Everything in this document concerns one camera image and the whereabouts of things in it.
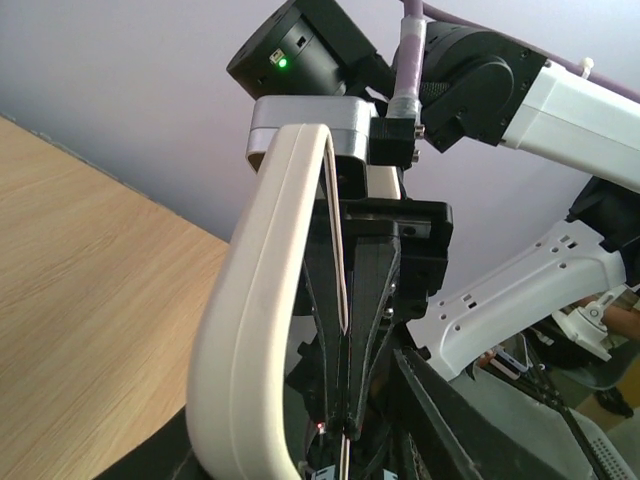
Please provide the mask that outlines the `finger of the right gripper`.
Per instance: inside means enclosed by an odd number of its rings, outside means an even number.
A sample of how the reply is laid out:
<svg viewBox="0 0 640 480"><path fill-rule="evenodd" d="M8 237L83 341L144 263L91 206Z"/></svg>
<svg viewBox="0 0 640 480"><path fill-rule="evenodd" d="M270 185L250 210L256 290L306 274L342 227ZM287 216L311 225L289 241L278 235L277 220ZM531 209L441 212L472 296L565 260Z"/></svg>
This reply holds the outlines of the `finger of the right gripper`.
<svg viewBox="0 0 640 480"><path fill-rule="evenodd" d="M316 327L311 343L299 348L310 375L302 390L305 407L314 422L325 424L327 434L340 435L343 433L342 330L331 209L327 200L313 203L302 273Z"/></svg>
<svg viewBox="0 0 640 480"><path fill-rule="evenodd" d="M392 284L401 242L396 236L359 238L355 246L350 306L349 438L361 436L374 344Z"/></svg>

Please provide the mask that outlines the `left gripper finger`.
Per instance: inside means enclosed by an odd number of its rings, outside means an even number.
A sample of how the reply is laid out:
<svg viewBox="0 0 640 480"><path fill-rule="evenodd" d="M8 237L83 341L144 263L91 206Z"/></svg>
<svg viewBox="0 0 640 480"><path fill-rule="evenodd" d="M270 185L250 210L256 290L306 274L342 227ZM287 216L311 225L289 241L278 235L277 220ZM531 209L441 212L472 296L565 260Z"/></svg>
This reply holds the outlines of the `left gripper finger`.
<svg viewBox="0 0 640 480"><path fill-rule="evenodd" d="M392 355L392 412L433 479L593 479L593 470L562 417L532 384L488 378L487 406L469 402L419 352ZM602 473L636 479L637 469L602 429L570 409Z"/></svg>

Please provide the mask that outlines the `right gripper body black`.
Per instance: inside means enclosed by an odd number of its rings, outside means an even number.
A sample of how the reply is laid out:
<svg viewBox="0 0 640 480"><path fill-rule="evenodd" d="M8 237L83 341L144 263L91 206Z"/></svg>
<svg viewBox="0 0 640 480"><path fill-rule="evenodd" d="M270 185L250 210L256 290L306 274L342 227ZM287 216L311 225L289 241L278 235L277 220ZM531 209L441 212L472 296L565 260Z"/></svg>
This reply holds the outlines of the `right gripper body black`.
<svg viewBox="0 0 640 480"><path fill-rule="evenodd" d="M398 324L426 314L429 300L442 287L453 233L448 204L418 200L342 200L331 209L336 278L341 312L341 342L350 339L351 280L356 242L364 237L396 236L401 257L376 338ZM301 300L295 313L311 314L301 272Z"/></svg>

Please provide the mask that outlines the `white phone case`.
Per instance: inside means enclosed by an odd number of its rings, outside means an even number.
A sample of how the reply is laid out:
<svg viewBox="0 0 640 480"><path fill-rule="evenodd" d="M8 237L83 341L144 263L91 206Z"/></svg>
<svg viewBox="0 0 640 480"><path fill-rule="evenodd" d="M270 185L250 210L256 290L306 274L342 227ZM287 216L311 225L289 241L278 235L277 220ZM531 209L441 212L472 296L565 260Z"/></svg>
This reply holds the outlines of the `white phone case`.
<svg viewBox="0 0 640 480"><path fill-rule="evenodd" d="M291 124L273 136L194 340L186 425L216 479L295 479L283 386L289 326L320 180L327 183L329 270L348 326L337 174L330 130Z"/></svg>

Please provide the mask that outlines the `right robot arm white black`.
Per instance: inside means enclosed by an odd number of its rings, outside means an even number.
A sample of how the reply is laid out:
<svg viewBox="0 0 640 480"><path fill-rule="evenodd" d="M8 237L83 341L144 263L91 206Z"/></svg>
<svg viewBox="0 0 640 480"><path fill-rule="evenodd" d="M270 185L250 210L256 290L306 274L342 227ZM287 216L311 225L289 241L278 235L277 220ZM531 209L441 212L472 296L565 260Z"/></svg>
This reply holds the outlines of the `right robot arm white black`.
<svg viewBox="0 0 640 480"><path fill-rule="evenodd" d="M257 193L231 245L213 316L229 323L215 404L235 442L284 440L283 367L296 293L318 324L320 417L355 438L386 301L413 318L436 293L449 208L405 199L414 128L439 151L464 137L639 189L639 103L583 67L501 33L410 9L388 65L334 1L288 1L234 55L255 100Z"/></svg>

